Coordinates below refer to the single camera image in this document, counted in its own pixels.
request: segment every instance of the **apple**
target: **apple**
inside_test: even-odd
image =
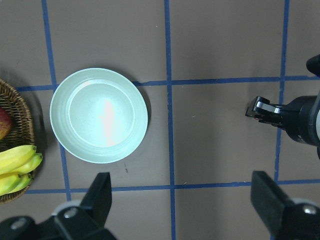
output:
[[[9,113],[0,107],[0,140],[8,135],[12,128],[12,118]]]

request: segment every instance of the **plate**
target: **plate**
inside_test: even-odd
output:
[[[129,156],[140,145],[148,112],[127,78],[109,69],[87,68],[58,86],[50,104],[50,123],[72,155],[106,164]]]

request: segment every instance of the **blue grid line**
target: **blue grid line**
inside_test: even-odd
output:
[[[65,194],[66,189],[31,189],[27,190],[25,194]]]
[[[42,0],[41,4],[42,4],[42,12],[43,12],[46,49],[47,49],[49,68],[50,68],[50,75],[51,75],[51,89],[54,92],[57,89],[58,85],[57,85],[57,81],[56,81],[56,70],[55,70],[54,55],[53,55],[53,50],[52,50],[51,32],[50,32],[47,1],[46,0]],[[64,147],[61,144],[59,144],[59,149],[60,149],[60,156],[61,156],[61,163],[62,163],[64,185],[65,185],[65,190],[66,190],[65,191],[66,200],[67,201],[71,201],[71,193],[70,193],[70,186],[69,186],[69,176],[68,176],[67,161],[66,161],[66,152],[65,152]]]
[[[279,180],[278,185],[299,185],[299,184],[320,184],[320,179],[300,179],[300,180]],[[236,188],[250,187],[250,181],[235,182],[217,182],[217,183],[200,183],[200,184],[180,184],[180,185],[151,185],[151,186],[117,186],[112,187],[113,192],[130,192],[130,191],[156,191],[171,189],[204,189],[204,188]],[[86,193],[88,188],[71,188],[63,189],[29,189],[27,194],[65,194],[70,193]]]
[[[318,76],[285,76],[285,81],[308,81],[308,80],[320,80]]]
[[[279,185],[320,184],[320,179],[278,180]]]
[[[52,51],[52,43],[51,43],[51,33],[50,33],[50,25],[49,25],[49,15],[48,15],[48,6],[47,0],[42,0],[42,13],[43,13],[43,21],[44,21],[44,33],[45,33],[45,42],[46,42],[46,50],[49,61],[51,82],[53,86],[57,85],[56,81],[56,71],[55,71],[55,63],[54,63],[54,54]]]
[[[233,84],[233,83],[259,83],[279,82],[280,77],[232,77],[213,79],[172,80],[172,85],[197,85],[197,84]]]
[[[185,80],[172,80],[171,85],[203,85],[203,84],[233,84],[233,83],[267,83],[267,82],[280,82],[281,77],[233,77],[233,78],[211,78],[211,79],[185,79]],[[317,81],[320,80],[318,76],[285,76],[284,80],[287,81]],[[160,81],[147,81],[147,82],[132,82],[136,87],[141,86],[166,86],[167,80]],[[28,91],[43,91],[55,90],[59,86],[56,85],[33,85],[33,86],[17,86],[19,92]]]
[[[174,133],[172,110],[172,62],[171,62],[171,32],[170,32],[170,1],[164,0],[165,21],[165,55],[166,82],[168,100],[168,138],[169,138],[169,168],[170,168],[170,211],[171,211],[171,239],[176,240],[176,197],[175,197],[175,161],[174,161]]]
[[[289,7],[290,0],[284,1],[283,13],[283,30],[282,30],[282,52],[281,52],[281,72],[279,84],[279,104],[284,102],[285,81],[286,81],[286,59],[287,59],[287,42],[288,42],[288,22],[289,22]],[[280,151],[281,151],[281,134],[282,130],[277,129],[276,134],[276,147],[275,147],[275,160],[274,160],[274,181],[279,179],[279,164],[280,164]]]
[[[136,87],[141,87],[141,86],[165,86],[165,85],[167,85],[167,81],[147,81],[147,82],[133,81],[132,83]]]
[[[66,190],[66,193],[65,193],[66,200],[71,201],[66,152],[65,152],[64,147],[60,143],[59,143],[59,146],[60,146],[60,155],[61,155],[61,162],[62,162],[63,179],[64,179],[64,185],[65,185],[65,190]]]
[[[53,90],[53,85],[36,85],[36,86],[17,86],[18,92]]]

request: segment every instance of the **woven basket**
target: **woven basket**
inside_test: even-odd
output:
[[[35,134],[31,112],[25,100],[17,90],[0,78],[0,107],[6,110],[12,118],[12,129],[10,133],[0,140],[0,152],[20,146],[35,145]],[[32,180],[35,178],[36,170],[30,174]],[[21,197],[30,184],[24,189],[0,196],[0,204],[11,202]]]

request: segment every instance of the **brown tile floor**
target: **brown tile floor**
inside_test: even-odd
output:
[[[320,53],[319,9],[317,0],[0,0],[0,78],[30,105],[45,154],[30,190],[0,205],[0,221],[40,223],[110,172],[106,226],[119,240],[270,239],[250,203],[252,171],[320,204],[320,161],[245,109],[255,96],[287,104],[318,94],[305,63]],[[50,125],[57,84],[91,67],[135,82],[147,105],[144,140],[118,162],[77,159]]]

